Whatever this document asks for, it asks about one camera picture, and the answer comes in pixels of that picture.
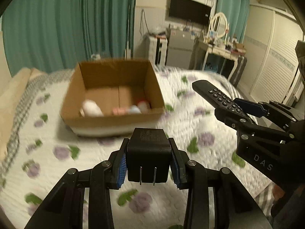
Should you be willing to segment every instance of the bed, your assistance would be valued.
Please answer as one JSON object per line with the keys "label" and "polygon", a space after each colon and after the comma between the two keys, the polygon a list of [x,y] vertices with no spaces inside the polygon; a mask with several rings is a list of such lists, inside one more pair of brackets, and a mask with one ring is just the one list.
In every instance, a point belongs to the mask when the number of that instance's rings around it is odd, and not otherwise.
{"label": "bed", "polygon": [[[208,80],[232,99],[241,97],[215,73],[177,68],[155,68],[166,113],[157,128],[173,137],[179,149],[206,168],[230,168],[269,216],[273,183],[239,158],[236,131],[217,121],[214,108],[192,90],[192,82]],[[7,153],[0,169],[0,205],[16,229],[24,228],[44,197],[69,168],[90,169],[119,149],[124,137],[76,136],[59,111],[73,70],[40,75],[29,81],[16,108]],[[83,228],[88,228],[88,193],[83,206]],[[183,225],[187,191],[166,183],[131,183],[111,190],[115,228],[160,228]],[[210,192],[210,225],[214,206]]]}

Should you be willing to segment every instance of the open cardboard box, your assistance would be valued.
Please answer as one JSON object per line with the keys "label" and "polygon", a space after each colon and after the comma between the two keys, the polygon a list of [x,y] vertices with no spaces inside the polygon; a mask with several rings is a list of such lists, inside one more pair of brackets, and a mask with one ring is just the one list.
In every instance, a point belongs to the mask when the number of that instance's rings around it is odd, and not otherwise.
{"label": "open cardboard box", "polygon": [[[82,117],[85,99],[96,102],[104,117]],[[146,114],[113,115],[115,107],[150,102]],[[103,59],[78,63],[63,102],[60,116],[74,133],[112,136],[131,133],[136,127],[154,128],[164,112],[161,90],[150,61]]]}

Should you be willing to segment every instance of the metal prong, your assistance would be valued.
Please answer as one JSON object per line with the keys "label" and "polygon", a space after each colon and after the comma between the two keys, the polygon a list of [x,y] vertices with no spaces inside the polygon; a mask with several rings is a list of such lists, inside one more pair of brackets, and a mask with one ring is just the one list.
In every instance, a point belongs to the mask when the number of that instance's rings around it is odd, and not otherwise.
{"label": "metal prong", "polygon": [[140,185],[142,185],[142,166],[140,167]]}
{"label": "metal prong", "polygon": [[155,173],[153,174],[153,185],[156,183],[156,173],[157,173],[157,167],[155,167]]}

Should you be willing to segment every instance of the vanity table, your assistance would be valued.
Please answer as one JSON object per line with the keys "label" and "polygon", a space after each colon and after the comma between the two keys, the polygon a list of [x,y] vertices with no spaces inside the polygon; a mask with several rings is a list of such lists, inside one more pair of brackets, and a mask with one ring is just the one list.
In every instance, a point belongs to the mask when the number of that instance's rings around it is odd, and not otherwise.
{"label": "vanity table", "polygon": [[206,52],[206,54],[205,54],[205,57],[204,57],[204,61],[203,61],[203,65],[202,65],[202,70],[204,70],[204,67],[205,67],[205,64],[206,64],[206,61],[207,61],[207,58],[208,58],[209,54],[214,54],[214,55],[223,57],[225,59],[229,59],[229,60],[233,60],[234,61],[234,67],[233,67],[233,69],[230,72],[229,77],[228,77],[228,81],[230,81],[233,73],[235,72],[235,70],[237,68],[239,55],[231,53],[230,51],[228,51],[228,50],[226,50],[224,48],[208,44],[207,42],[204,42],[204,40],[202,40],[202,39],[197,39],[197,44],[198,45],[196,46],[196,50],[195,50],[195,64],[194,64],[194,68],[193,69],[197,69],[196,67],[197,67],[197,63],[198,63],[199,51],[200,50],[204,50]]}
{"label": "vanity table", "polygon": [[[215,14],[215,16],[211,19],[211,22],[210,22],[210,25],[208,28],[210,31],[216,32],[216,39],[223,38],[226,34],[226,31],[228,32],[228,30],[229,30],[229,24],[228,24],[227,18],[224,15],[224,13],[220,12],[220,13]],[[202,70],[204,70],[204,68],[205,68],[206,61],[207,61],[209,54],[214,54],[214,55],[220,56],[225,59],[223,65],[222,65],[220,74],[222,74],[222,71],[225,67],[226,59],[234,61],[234,66],[228,76],[228,80],[230,81],[230,79],[232,78],[232,75],[234,74],[234,72],[237,69],[239,55],[226,50],[224,45],[219,47],[216,45],[208,44],[207,38],[200,37],[200,38],[197,38],[197,40],[196,40],[195,57],[194,57],[195,63],[193,65],[193,69],[199,68],[197,65],[200,64],[200,61],[198,63],[200,51],[205,52],[204,61],[203,61],[203,65],[201,68]]]}

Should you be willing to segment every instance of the black tv screen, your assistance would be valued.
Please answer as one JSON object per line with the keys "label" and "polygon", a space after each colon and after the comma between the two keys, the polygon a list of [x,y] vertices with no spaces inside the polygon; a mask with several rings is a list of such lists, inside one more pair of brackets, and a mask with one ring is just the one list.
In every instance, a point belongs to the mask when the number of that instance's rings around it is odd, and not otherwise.
{"label": "black tv screen", "polygon": [[211,7],[193,0],[170,0],[170,17],[208,26]]}

